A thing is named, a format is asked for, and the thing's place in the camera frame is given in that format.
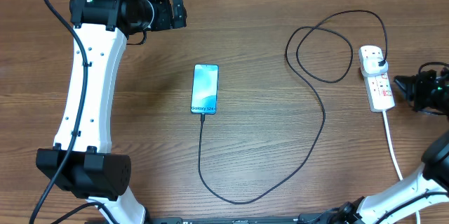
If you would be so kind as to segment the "blue Galaxy smartphone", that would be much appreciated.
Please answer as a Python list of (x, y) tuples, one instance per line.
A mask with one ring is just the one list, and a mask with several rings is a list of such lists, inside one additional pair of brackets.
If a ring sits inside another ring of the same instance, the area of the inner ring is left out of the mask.
[(191, 113), (215, 114), (217, 112), (219, 67), (195, 65), (192, 84)]

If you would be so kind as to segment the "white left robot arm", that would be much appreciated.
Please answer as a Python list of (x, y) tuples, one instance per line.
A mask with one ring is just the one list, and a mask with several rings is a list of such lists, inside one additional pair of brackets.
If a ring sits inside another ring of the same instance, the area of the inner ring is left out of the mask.
[(130, 157), (112, 154), (110, 119), (116, 76), (129, 37), (185, 27), (183, 0), (70, 0), (63, 21), (74, 59), (63, 118), (36, 166), (50, 187), (95, 206), (108, 223), (149, 223), (133, 195)]

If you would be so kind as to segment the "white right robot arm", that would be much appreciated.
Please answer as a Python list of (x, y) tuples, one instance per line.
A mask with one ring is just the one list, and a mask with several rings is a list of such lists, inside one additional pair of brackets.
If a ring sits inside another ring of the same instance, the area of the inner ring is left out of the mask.
[(435, 204), (448, 201), (448, 133), (433, 142), (422, 155), (422, 163), (408, 177), (403, 177), (398, 167), (391, 140), (387, 110), (393, 103), (387, 86), (388, 75), (377, 74), (364, 78), (370, 106), (378, 107), (382, 113), (391, 159), (399, 177), (399, 182), (384, 192), (362, 197), (355, 202), (344, 203), (330, 219), (330, 223), (395, 223), (409, 215)]

